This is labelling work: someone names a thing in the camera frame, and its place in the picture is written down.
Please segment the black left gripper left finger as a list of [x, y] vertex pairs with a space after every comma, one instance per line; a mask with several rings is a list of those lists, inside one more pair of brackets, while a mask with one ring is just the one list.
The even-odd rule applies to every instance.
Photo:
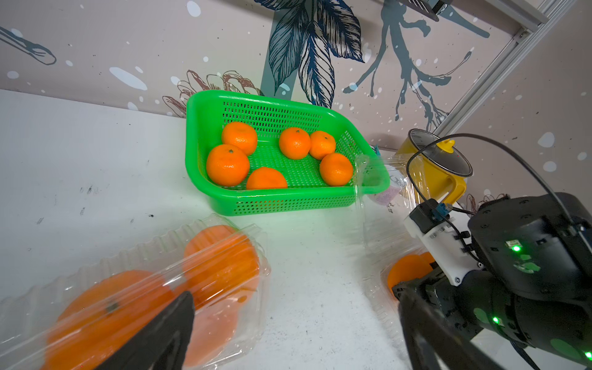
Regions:
[[194, 325], [194, 299], [183, 292], [99, 369], [181, 369]]

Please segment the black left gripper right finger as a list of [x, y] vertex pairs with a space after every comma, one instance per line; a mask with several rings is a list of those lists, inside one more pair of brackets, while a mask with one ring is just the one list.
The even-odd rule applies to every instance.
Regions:
[[399, 299], [399, 318], [412, 368], [499, 369], [500, 366], [412, 291]]

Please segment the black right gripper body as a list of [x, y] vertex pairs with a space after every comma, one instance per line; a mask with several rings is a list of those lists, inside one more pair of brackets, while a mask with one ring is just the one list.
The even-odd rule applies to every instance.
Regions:
[[456, 287], [450, 284], [442, 269], [436, 265], [436, 269], [424, 277], [398, 283], [392, 288], [392, 292], [397, 299], [407, 291], [418, 294], [464, 338], [472, 340], [481, 333], [482, 328], [462, 316], [454, 299], [455, 289]]

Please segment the orange clamshell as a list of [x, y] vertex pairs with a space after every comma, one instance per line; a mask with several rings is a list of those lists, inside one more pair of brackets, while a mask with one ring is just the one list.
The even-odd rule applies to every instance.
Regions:
[[248, 177], [248, 181], [246, 183], [247, 190], [285, 189], [287, 187], [288, 182], [284, 175], [279, 171], [269, 167], [261, 167], [256, 169]]
[[208, 154], [206, 171], [212, 182], [223, 187], [239, 185], [249, 174], [248, 156], [238, 147], [222, 144]]
[[435, 268], [435, 263], [436, 260], [429, 252], [402, 257], [388, 273], [387, 286], [390, 292], [393, 292], [393, 287], [402, 282], [423, 278]]

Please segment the clear plastic clamshell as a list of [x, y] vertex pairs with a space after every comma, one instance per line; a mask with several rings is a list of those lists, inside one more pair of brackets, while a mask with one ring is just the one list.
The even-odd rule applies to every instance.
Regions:
[[[426, 251], [421, 242], [411, 237], [403, 224], [410, 212], [422, 202], [420, 189], [414, 182], [423, 180], [420, 164], [410, 169], [409, 154], [379, 157], [360, 155], [355, 161], [353, 177], [356, 212], [365, 257], [362, 259], [362, 288], [379, 324], [394, 346], [403, 346], [399, 321], [399, 302], [387, 286], [390, 268], [408, 254]], [[399, 195], [388, 206], [378, 205], [368, 197], [398, 186]]]
[[188, 291], [183, 253], [201, 231], [228, 225], [245, 234], [260, 260], [257, 291], [240, 308], [223, 300], [195, 309], [181, 369], [219, 369], [249, 353], [261, 338], [271, 268], [254, 224], [217, 214], [120, 251], [74, 274], [1, 302], [1, 367], [98, 369], [166, 306]]

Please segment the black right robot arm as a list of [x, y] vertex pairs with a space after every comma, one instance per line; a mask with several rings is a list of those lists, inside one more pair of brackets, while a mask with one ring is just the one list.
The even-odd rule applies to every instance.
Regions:
[[424, 166], [409, 183], [419, 203], [405, 229], [425, 253], [398, 260], [387, 277], [399, 301], [413, 368], [495, 369], [472, 340], [498, 334], [527, 348], [591, 364], [591, 215], [574, 196], [544, 185], [538, 197], [456, 206], [473, 168], [455, 137], [409, 131], [400, 153]]

